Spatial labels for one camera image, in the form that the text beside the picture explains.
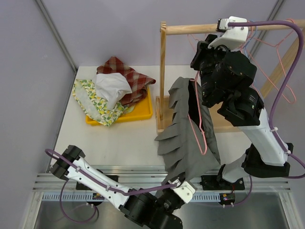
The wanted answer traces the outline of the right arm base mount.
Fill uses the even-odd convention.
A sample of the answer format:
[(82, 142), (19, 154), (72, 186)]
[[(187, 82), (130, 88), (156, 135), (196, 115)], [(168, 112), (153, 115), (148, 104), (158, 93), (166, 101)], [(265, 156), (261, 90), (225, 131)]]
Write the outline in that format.
[(234, 183), (230, 183), (222, 178), (222, 172), (225, 165), (220, 167), (217, 175), (202, 175), (200, 185), (203, 190), (215, 191), (215, 190), (245, 190), (244, 179), (240, 178)]

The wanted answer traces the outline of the grey skirt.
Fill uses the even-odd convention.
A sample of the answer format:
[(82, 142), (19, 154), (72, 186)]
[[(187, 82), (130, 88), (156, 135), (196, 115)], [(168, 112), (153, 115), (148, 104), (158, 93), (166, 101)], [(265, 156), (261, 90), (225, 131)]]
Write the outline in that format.
[(209, 109), (202, 105), (202, 90), (197, 84), (199, 103), (202, 115), (202, 129), (207, 142), (206, 155), (201, 155), (188, 115), (196, 131), (202, 149), (203, 137), (199, 130), (199, 114), (195, 96), (194, 82), (189, 78), (179, 77), (169, 90), (169, 108), (173, 110), (172, 123), (156, 138), (157, 154), (163, 157), (166, 178), (168, 180), (182, 176), (187, 181), (200, 177), (205, 172), (220, 167), (221, 160), (214, 133), (214, 125)]

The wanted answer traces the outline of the blue hanger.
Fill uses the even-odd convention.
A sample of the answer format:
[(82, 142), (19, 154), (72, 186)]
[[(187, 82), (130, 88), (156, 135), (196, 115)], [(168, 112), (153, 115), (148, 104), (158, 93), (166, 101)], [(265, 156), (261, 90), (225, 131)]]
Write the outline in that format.
[[(256, 33), (253, 33), (251, 40), (255, 37)], [(249, 60), (252, 60), (252, 56), (250, 55), (250, 52), (247, 50), (247, 46), (249, 45), (249, 43), (245, 46), (245, 48), (243, 48), (243, 51), (244, 51), (245, 56), (246, 56)], [(258, 92), (258, 94), (259, 94), (259, 96), (260, 96), (261, 98), (263, 97), (262, 94), (261, 94), (261, 92), (259, 91), (259, 89), (257, 89), (256, 86), (255, 86), (255, 80), (254, 80), (253, 83), (252, 83), (252, 88), (255, 89), (255, 90)]]

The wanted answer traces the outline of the lemon print skirt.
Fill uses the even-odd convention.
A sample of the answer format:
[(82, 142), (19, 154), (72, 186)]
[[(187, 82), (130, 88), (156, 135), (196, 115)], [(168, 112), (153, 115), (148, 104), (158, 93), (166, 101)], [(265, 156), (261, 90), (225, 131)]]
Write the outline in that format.
[(109, 110), (108, 101), (97, 96), (92, 80), (76, 79), (72, 88), (72, 96), (88, 118), (103, 126), (111, 126), (126, 110), (120, 102)]

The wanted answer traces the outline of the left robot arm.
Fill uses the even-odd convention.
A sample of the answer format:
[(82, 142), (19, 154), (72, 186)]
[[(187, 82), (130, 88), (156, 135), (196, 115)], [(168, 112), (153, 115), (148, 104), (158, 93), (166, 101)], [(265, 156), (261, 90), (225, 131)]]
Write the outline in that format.
[(134, 189), (125, 186), (93, 168), (76, 146), (68, 146), (59, 154), (51, 149), (45, 153), (56, 159), (51, 173), (62, 180), (75, 180), (100, 194), (130, 221), (150, 229), (181, 229), (183, 223), (173, 212), (189, 203), (194, 187), (180, 177), (166, 185)]

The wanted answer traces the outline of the white skirt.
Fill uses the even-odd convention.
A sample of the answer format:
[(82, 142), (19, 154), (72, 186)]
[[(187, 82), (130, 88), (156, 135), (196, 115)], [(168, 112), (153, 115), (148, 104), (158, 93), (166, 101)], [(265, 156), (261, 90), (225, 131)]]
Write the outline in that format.
[(131, 94), (132, 89), (126, 78), (121, 73), (98, 73), (92, 79), (96, 95), (107, 101), (107, 109), (114, 109), (118, 101), (126, 94)]

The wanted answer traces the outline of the red plaid skirt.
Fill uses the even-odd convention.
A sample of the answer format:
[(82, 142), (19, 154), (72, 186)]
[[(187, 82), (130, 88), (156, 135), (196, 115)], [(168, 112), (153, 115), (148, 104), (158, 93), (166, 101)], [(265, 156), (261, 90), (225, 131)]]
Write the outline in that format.
[(126, 107), (136, 105), (145, 99), (148, 94), (148, 86), (156, 83), (155, 79), (135, 71), (116, 56), (112, 56), (104, 65), (97, 67), (97, 73), (120, 73), (125, 77), (132, 90), (131, 94), (126, 94), (120, 100), (120, 103)]

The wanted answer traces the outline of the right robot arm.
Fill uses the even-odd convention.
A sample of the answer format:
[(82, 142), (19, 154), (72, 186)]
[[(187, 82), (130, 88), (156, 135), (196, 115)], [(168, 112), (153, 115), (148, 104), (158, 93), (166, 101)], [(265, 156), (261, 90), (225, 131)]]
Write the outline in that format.
[(288, 177), (288, 152), (293, 144), (277, 140), (259, 93), (251, 87), (257, 67), (240, 51), (224, 44), (209, 47), (218, 39), (209, 34), (198, 41), (190, 67), (201, 81), (201, 104), (212, 108), (221, 104), (218, 114), (237, 127), (251, 141), (245, 153), (230, 164), (221, 166), (214, 182), (222, 189), (248, 175), (257, 178)]

